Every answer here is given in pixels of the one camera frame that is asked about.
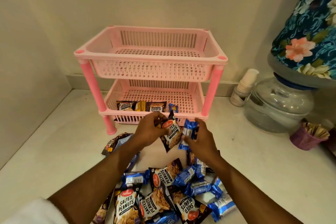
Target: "pink plastic rack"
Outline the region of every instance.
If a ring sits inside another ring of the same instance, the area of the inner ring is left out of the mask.
[[[117,110],[116,101],[167,101],[177,104],[179,124],[195,117],[206,120],[224,66],[228,62],[207,29],[109,26],[74,52],[103,116],[107,133],[116,129],[110,119],[138,124],[149,112]],[[116,79],[105,100],[98,76]],[[211,82],[204,99],[200,82]]]

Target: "cream wall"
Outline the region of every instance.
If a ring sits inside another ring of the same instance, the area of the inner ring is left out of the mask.
[[[28,0],[64,74],[81,73],[73,51],[107,25],[209,28],[229,57],[222,79],[247,68],[271,76],[266,55],[297,0]]]
[[[26,0],[0,0],[0,169],[69,93]]]

